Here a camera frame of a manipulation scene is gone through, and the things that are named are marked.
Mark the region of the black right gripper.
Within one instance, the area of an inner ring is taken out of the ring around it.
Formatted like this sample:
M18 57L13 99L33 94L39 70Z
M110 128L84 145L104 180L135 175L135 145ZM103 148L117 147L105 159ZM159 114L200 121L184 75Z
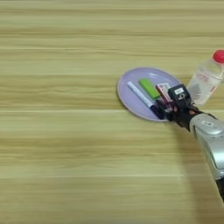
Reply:
M175 122L181 128L190 128L190 121L197 115L201 114L201 111L195 107L192 103L185 102L180 105L177 103L165 103L162 100L156 100L157 107L164 113L168 114L168 120Z

